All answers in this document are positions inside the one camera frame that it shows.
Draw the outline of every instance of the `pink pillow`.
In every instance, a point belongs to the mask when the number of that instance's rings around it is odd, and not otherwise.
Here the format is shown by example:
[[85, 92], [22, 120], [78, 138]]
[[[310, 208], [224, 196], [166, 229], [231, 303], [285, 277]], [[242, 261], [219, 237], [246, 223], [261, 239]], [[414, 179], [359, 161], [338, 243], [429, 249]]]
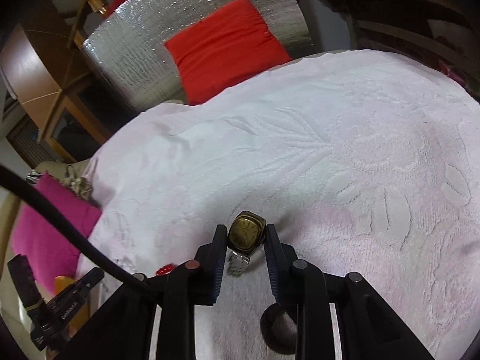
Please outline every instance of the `pink pillow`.
[[[35, 188], [44, 195], [75, 228], [88, 238], [102, 212], [64, 188], [48, 173]], [[16, 254], [27, 256], [35, 279], [51, 294], [57, 276], [74, 278], [80, 251], [71, 245], [37, 211], [24, 204], [12, 234]]]

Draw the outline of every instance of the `white bedspread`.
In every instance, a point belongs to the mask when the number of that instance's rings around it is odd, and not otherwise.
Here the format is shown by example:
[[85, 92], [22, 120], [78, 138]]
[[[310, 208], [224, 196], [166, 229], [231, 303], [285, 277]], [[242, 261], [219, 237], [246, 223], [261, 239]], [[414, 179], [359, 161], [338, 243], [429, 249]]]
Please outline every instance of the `white bedspread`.
[[[305, 58], [120, 130], [87, 172], [103, 208], [90, 241], [153, 275], [250, 210], [324, 272], [361, 272], [437, 360], [459, 359], [480, 329], [479, 126], [459, 85], [407, 58]], [[197, 307], [197, 358], [281, 358], [260, 333], [273, 302], [260, 250]]]

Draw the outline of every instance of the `silver insulation sheet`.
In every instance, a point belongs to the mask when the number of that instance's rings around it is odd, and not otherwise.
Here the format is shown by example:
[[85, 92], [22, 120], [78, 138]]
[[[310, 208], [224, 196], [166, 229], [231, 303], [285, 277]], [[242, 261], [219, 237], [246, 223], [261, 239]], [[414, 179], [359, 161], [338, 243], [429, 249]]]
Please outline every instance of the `silver insulation sheet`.
[[[83, 51], [135, 111], [185, 99], [164, 42], [232, 0], [127, 0], [85, 41]], [[291, 57], [311, 54], [296, 0], [251, 0]]]

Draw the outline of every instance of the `black mount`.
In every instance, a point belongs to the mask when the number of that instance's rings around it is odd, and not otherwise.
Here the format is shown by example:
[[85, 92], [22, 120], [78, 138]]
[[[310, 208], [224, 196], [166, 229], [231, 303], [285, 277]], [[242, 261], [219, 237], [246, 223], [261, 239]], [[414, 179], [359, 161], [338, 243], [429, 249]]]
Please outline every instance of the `black mount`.
[[[433, 360], [359, 273], [324, 274], [282, 244], [273, 225], [266, 227], [264, 245], [272, 293], [280, 305], [296, 311], [297, 360], [335, 360], [330, 303], [337, 310], [344, 360]], [[195, 259], [168, 275], [141, 278], [155, 295], [122, 285], [71, 339], [67, 323], [103, 272], [93, 269], [45, 303], [24, 256], [10, 261], [9, 269], [34, 323], [32, 340], [40, 350], [46, 345], [59, 350], [56, 360], [147, 360], [157, 306], [162, 308], [157, 359], [193, 360], [194, 305], [216, 302], [226, 250], [227, 228], [219, 225], [212, 243], [199, 247]]]

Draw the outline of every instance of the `metal watch band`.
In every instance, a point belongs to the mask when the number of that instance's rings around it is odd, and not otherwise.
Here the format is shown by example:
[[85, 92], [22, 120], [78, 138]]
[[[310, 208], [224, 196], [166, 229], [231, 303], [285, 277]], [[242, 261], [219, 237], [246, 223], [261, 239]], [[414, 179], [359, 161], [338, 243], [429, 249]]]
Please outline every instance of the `metal watch band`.
[[241, 276], [242, 273], [245, 272], [245, 269], [247, 269], [249, 262], [249, 257], [242, 256], [232, 250], [229, 254], [229, 267], [227, 269], [227, 274], [230, 276]]

